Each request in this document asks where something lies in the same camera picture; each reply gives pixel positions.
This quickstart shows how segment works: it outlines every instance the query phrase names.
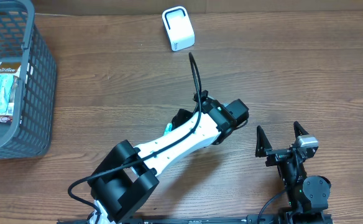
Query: packaged snack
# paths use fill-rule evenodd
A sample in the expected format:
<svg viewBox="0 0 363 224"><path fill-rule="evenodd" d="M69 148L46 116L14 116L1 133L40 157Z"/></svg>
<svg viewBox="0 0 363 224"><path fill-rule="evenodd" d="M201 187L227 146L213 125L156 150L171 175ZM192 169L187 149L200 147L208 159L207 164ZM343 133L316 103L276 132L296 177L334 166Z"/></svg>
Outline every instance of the packaged snack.
<svg viewBox="0 0 363 224"><path fill-rule="evenodd" d="M0 122L12 121L21 63L0 62Z"/></svg>

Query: gray plastic basket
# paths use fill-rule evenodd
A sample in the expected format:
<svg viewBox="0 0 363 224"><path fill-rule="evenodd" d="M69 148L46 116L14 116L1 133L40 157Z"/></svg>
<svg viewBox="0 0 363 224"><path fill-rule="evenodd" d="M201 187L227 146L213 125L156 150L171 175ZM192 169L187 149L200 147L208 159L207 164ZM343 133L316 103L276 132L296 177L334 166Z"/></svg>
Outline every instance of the gray plastic basket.
<svg viewBox="0 0 363 224"><path fill-rule="evenodd" d="M0 123L0 159L44 155L52 137L57 66L34 19L29 0L0 0L0 62L22 63L13 121Z"/></svg>

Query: wire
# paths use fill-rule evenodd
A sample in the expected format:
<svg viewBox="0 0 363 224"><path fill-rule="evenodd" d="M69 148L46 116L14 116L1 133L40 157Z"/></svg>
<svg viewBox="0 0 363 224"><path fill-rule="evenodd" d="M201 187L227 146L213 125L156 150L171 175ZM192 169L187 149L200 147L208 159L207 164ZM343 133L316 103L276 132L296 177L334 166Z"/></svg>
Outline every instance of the wire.
<svg viewBox="0 0 363 224"><path fill-rule="evenodd" d="M236 130L240 129L240 128L243 128L246 124L248 123L248 119L246 119L245 123L236 127Z"/></svg>
<svg viewBox="0 0 363 224"><path fill-rule="evenodd" d="M74 183L72 183L69 186L69 188L68 188L68 195L71 198L73 198L73 199L75 199L75 200L77 200L77 201L79 201L81 203L84 203L86 205L89 205L90 207L93 207L97 211L96 212L96 214L97 214L96 224L99 222L99 219L100 219L100 215L101 215L100 208L98 206L96 206L95 204L93 204L93 203L91 203L91 202L89 202L89 201L87 201L85 199L82 199L82 198L76 196L75 194L73 194L72 193L72 189L74 187L76 187L79 184L82 184L83 182L91 181L91 180L97 179L99 177L102 177L104 175L112 174L114 172L117 172L117 171L120 171L120 170L123 170L123 169L126 169L126 168L130 168L130 167L132 167L134 165L140 164L140 163L146 161L147 159L150 159L152 157L155 157L156 155L158 155L158 154L166 151L167 149L170 149L171 147L176 146L177 144L179 144L182 141L184 141L186 138L188 138L190 135L192 135L196 131L196 129L197 129L197 127L198 127L198 125L199 125L199 123L201 121L201 113L202 113L202 104L201 104L201 77L200 77L200 73L198 71L198 67L196 66L196 63L195 63L193 54L192 53L189 53L188 56L190 58L190 65L191 65L191 71L192 71L192 74L193 74L195 90L196 90L197 93L199 93L198 102L197 102L197 106L196 106L196 107L198 107L198 118L196 120L196 123L195 123L194 127L186 135L184 135L183 137L181 137L179 140L177 140L177 141L169 144L168 146L165 146L164 148L162 148L162 149L160 149L160 150L158 150L156 152L151 153L148 156L145 156L145 157L143 157L141 159L138 159L136 161L133 161L133 162L124 164L124 165L119 166L117 168L114 168L114 169L111 169L111 170L107 170L107 171L104 171L104 172L101 172L101 173L98 173L98 174L94 174L94 175L91 175L89 177L82 178L80 180L75 181Z"/></svg>
<svg viewBox="0 0 363 224"><path fill-rule="evenodd" d="M274 197L272 197L266 204L264 204L264 206L262 207L262 209L260 210L258 216L257 216L257 224L260 224L260 219L264 213L264 210L277 198L281 197L285 192L288 192L289 190L291 190L292 188L294 188L294 186L296 186L296 184L299 181L299 162L298 162L298 155L296 153L296 151L293 152L293 156L295 157L295 162L296 162L296 177L295 177L295 181L293 182L292 185L290 185L289 187L283 189L281 192L279 192L278 194L276 194Z"/></svg>

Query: white device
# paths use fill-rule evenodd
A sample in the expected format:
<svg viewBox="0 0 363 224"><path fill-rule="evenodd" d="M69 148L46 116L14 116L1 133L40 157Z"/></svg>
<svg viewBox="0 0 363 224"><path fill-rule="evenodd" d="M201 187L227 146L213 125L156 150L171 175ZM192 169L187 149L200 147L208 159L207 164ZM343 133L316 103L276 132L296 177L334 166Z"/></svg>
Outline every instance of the white device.
<svg viewBox="0 0 363 224"><path fill-rule="evenodd" d="M195 35L187 10L183 6L167 9L162 13L162 21L167 31L173 51L191 47L195 43Z"/></svg>

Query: wood grain surface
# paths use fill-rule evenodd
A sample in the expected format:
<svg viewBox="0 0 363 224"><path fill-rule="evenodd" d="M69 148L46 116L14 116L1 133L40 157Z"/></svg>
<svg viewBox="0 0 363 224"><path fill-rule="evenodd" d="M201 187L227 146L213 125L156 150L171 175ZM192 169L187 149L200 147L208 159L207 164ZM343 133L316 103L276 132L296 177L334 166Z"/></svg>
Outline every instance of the wood grain surface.
<svg viewBox="0 0 363 224"><path fill-rule="evenodd" d="M175 6L189 13L363 10L363 0L32 0L39 13L63 15L161 14Z"/></svg>
<svg viewBox="0 0 363 224"><path fill-rule="evenodd" d="M68 197L118 142L163 134L179 108L192 110L188 52L203 88L240 98L249 124L218 146L189 155L160 177L139 215L236 217L258 213L282 190L277 168L255 158L255 128L274 148L294 141L299 121L319 139L309 175L332 182L335 223L363 223L363 11L197 14L196 44L171 52L160 16L38 17L58 63L49 153L0 161L0 223L86 218ZM75 193L91 200L87 184ZM286 198L267 213L286 206Z"/></svg>

